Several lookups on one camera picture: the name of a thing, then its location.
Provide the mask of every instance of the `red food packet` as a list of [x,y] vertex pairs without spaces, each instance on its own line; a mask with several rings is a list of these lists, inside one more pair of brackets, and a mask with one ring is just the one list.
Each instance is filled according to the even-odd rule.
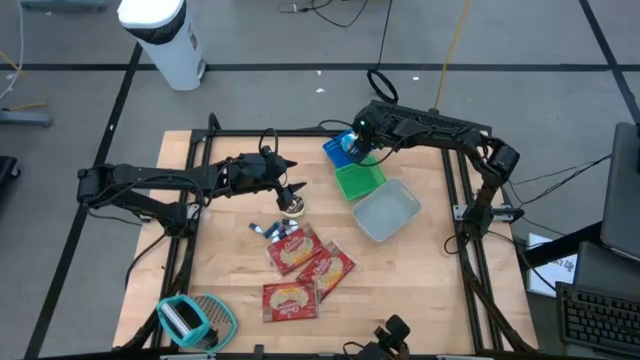
[[262,287],[264,322],[318,317],[314,283],[268,284]]
[[344,278],[356,263],[351,260],[333,242],[316,256],[296,278],[299,282],[313,281],[316,283],[318,298],[322,301],[331,290]]
[[280,275],[284,276],[316,256],[322,249],[324,247],[318,235],[307,224],[286,238],[271,244],[267,248],[267,255]]

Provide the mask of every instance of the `white trash can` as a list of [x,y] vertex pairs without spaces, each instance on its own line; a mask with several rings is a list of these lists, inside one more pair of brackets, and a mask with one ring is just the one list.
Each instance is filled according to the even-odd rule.
[[122,0],[118,18],[171,88],[200,86],[206,63],[185,0]]

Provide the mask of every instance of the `gray floor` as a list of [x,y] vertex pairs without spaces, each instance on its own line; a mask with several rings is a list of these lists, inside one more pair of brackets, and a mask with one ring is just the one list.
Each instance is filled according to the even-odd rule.
[[[189,0],[209,63],[375,62],[386,11],[371,0],[358,22],[338,29],[315,15],[284,15],[279,1]],[[361,0],[325,9],[346,21]],[[619,63],[640,62],[640,27],[634,0],[591,0]],[[26,14],[27,63],[127,63],[134,41],[120,28],[118,2],[97,14]],[[464,0],[396,1],[383,61],[441,62]],[[17,13],[0,4],[0,51],[17,58]],[[605,59],[577,1],[486,0],[472,4],[454,62],[604,64]],[[149,62],[143,55],[141,62]],[[5,76],[0,73],[0,88]],[[0,357],[18,358],[40,311],[75,214],[77,169],[90,166],[120,87],[122,72],[31,72],[2,107],[49,96],[55,124],[48,129],[0,127],[0,154],[20,159],[23,176],[3,201],[0,216]],[[394,71],[387,75],[401,104],[432,106],[439,72]],[[640,92],[640,73],[625,73]],[[317,93],[322,88],[325,92]],[[349,120],[374,97],[364,72],[207,73],[202,86],[176,93],[157,72],[137,72],[125,104],[110,162],[153,166],[164,131],[205,127],[214,111],[224,128],[299,128],[325,118]],[[613,126],[632,122],[609,72],[450,72],[440,110],[493,126],[495,135],[521,154],[518,181],[596,159],[610,152]],[[527,217],[570,232],[602,215],[605,163],[527,207]],[[518,188],[530,198],[557,179]],[[514,233],[552,233],[516,223]],[[123,277],[138,229],[89,219],[42,355],[110,348],[123,296]],[[562,351],[554,321],[545,316],[553,300],[530,296],[541,347]]]

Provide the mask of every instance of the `wooden tabletop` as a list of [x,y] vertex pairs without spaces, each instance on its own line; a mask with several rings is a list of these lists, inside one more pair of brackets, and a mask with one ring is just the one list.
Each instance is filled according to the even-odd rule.
[[[184,169],[189,137],[188,131],[166,132],[157,166]],[[275,192],[215,199],[200,221],[189,295],[214,294],[238,319],[238,331],[223,352],[253,352],[255,344],[264,344],[270,353],[342,352],[347,341],[364,344],[374,340],[373,330],[398,314],[411,328],[407,343],[413,354],[472,353],[458,258],[443,251],[453,225],[441,151],[425,147],[402,150],[381,165],[387,178],[400,179],[418,197],[422,210],[394,236],[378,244],[356,227],[351,214],[354,203],[344,199],[334,179],[334,167],[322,150],[326,141],[280,137],[279,152],[298,162],[289,169],[289,182],[307,182],[299,192],[306,203],[299,221],[311,224],[324,243],[337,242],[357,265],[322,302],[317,319],[263,323],[262,285],[293,281],[299,273],[296,270],[278,279],[266,257],[269,242],[248,228],[251,222],[267,228],[282,218]],[[212,162],[256,152],[257,144],[257,137],[216,137]],[[453,168],[459,201],[464,203],[456,164]],[[474,189],[479,188],[480,175],[471,167],[470,172]],[[152,191],[151,196],[169,202],[176,201],[178,193]],[[496,196],[494,203],[501,202],[501,196]],[[494,223],[491,230],[511,237],[506,224]],[[145,225],[137,252],[161,233],[158,224]],[[169,241],[163,241],[132,272],[114,345],[129,340],[158,303],[168,248]],[[488,234],[484,248],[496,304],[523,339],[537,347],[512,243]],[[471,246],[469,252],[473,258]],[[490,348],[485,312],[477,303],[484,345]]]

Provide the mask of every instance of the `paper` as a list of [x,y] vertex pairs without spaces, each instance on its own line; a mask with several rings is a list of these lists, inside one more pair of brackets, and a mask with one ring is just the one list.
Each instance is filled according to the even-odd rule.
[[[543,244],[551,241],[543,236],[536,234],[529,234],[529,247],[536,246],[537,244]],[[540,275],[545,278],[551,285],[556,284],[556,281],[562,281],[565,283],[573,284],[573,276],[576,269],[576,263],[578,261],[578,255],[570,255],[565,258],[555,260],[546,265],[542,265],[536,268]],[[527,291],[545,295],[549,297],[556,297],[556,292],[545,284],[533,270],[528,271],[528,284]]]

